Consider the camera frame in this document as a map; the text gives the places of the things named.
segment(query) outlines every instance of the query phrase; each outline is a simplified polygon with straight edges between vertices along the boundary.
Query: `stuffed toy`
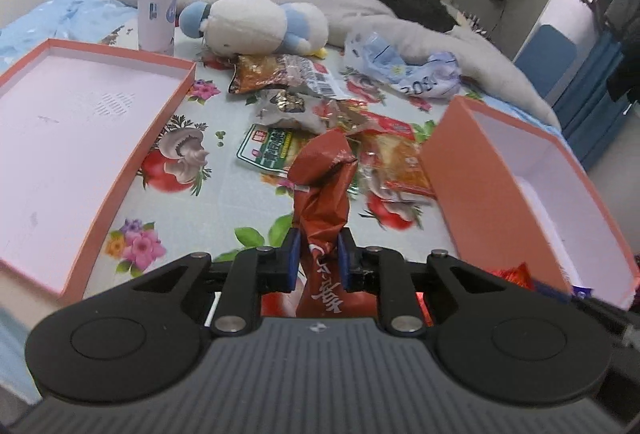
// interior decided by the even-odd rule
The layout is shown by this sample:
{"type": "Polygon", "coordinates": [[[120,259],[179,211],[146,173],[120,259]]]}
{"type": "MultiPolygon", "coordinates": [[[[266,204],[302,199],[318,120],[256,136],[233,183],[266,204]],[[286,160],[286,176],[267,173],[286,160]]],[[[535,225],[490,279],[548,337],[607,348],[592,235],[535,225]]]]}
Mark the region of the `stuffed toy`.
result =
{"type": "Polygon", "coordinates": [[[309,3],[270,0],[195,2],[179,18],[183,33],[204,37],[216,55],[316,55],[328,39],[324,14],[309,3]]]}

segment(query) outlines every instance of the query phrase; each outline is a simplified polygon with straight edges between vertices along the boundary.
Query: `blue plush ear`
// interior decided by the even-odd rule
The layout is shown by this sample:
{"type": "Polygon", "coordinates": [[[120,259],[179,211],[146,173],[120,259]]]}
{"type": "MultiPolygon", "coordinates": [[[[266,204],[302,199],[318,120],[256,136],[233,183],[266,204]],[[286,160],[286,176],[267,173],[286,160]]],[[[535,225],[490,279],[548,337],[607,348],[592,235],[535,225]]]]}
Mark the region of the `blue plush ear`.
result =
{"type": "Polygon", "coordinates": [[[209,15],[210,6],[202,1],[196,1],[185,7],[178,19],[180,29],[185,36],[192,39],[199,39],[204,36],[200,31],[200,23],[209,15]]]}

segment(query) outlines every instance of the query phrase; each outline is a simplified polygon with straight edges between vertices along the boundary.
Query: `pink box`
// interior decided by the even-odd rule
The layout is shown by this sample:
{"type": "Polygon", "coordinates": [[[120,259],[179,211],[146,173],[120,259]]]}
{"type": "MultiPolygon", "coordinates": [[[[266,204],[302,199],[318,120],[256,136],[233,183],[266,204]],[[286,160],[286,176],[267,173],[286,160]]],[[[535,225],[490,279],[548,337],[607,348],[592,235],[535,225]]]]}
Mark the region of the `pink box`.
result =
{"type": "Polygon", "coordinates": [[[0,261],[63,302],[84,288],[191,61],[49,39],[0,76],[0,261]]]}
{"type": "Polygon", "coordinates": [[[629,308],[640,282],[631,249],[557,137],[455,97],[421,161],[462,259],[485,270],[525,262],[542,283],[629,308]]]}

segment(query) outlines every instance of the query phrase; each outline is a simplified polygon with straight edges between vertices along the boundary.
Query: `floral bedsheet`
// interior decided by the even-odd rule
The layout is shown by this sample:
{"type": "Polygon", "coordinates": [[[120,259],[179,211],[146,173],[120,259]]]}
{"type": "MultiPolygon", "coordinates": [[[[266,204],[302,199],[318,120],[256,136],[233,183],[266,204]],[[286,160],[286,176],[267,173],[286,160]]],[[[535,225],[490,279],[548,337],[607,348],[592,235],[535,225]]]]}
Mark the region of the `floral bedsheet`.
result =
{"type": "MultiPolygon", "coordinates": [[[[104,42],[136,48],[136,22],[115,30],[104,42]]],[[[232,70],[206,60],[202,42],[179,29],[175,55],[196,61],[196,82],[124,198],[96,260],[86,297],[190,252],[209,252],[215,260],[227,260],[244,248],[279,246],[290,226],[293,199],[287,180],[236,158],[253,121],[255,96],[229,94],[232,70]],[[176,147],[191,148],[193,161],[178,161],[172,154],[176,147]]],[[[410,123],[417,141],[428,139],[446,110],[446,103],[410,101],[370,85],[347,85],[337,50],[330,50],[323,62],[355,98],[369,103],[370,111],[410,123]]],[[[357,194],[351,199],[348,226],[356,244],[396,249],[412,261],[424,261],[431,249],[456,252],[436,203],[387,203],[373,193],[357,194]]]]}

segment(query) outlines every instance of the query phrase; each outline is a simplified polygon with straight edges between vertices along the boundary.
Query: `red wrapper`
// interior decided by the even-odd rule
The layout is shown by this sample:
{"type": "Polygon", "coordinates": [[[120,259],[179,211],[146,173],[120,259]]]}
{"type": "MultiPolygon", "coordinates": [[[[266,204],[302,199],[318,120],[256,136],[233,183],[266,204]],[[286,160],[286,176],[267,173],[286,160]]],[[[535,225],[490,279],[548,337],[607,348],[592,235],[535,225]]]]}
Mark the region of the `red wrapper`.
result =
{"type": "Polygon", "coordinates": [[[490,270],[489,273],[496,275],[505,281],[509,281],[510,283],[522,286],[523,288],[527,288],[532,291],[535,289],[529,269],[527,268],[527,263],[522,263],[518,267],[509,268],[508,270],[490,270]]]}
{"type": "Polygon", "coordinates": [[[306,239],[300,263],[307,277],[296,310],[298,317],[375,316],[376,299],[364,292],[345,292],[338,275],[336,244],[349,216],[347,188],[356,157],[337,130],[312,139],[289,169],[289,181],[308,186],[294,195],[293,225],[306,239]]]}

